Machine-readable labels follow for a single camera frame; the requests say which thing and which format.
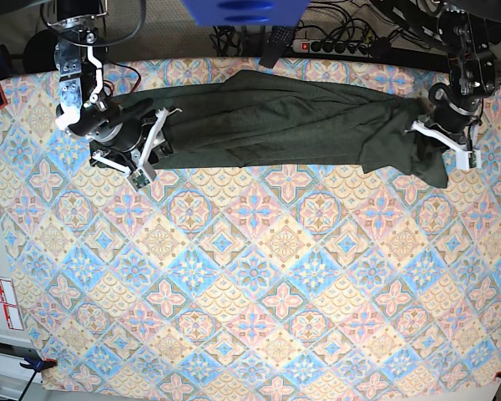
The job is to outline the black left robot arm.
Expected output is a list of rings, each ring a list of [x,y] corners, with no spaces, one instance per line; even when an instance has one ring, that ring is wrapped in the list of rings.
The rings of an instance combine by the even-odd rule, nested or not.
[[[501,1],[376,1],[374,7],[405,31],[448,56],[448,84],[434,84],[434,110],[412,130],[440,141],[455,153],[461,170],[478,168],[477,148],[483,102],[498,88],[501,60],[491,45],[501,37]]]

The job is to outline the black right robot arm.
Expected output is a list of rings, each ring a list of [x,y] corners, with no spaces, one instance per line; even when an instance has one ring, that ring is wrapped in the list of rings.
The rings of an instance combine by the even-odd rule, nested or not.
[[[96,167],[116,163],[133,170],[142,155],[151,165],[172,155],[163,131],[154,129],[154,101],[116,99],[112,84],[104,79],[110,43],[95,23],[105,19],[107,4],[57,1],[54,13],[56,21],[47,29],[58,38],[54,51],[59,71],[58,128],[88,141],[90,164]]]

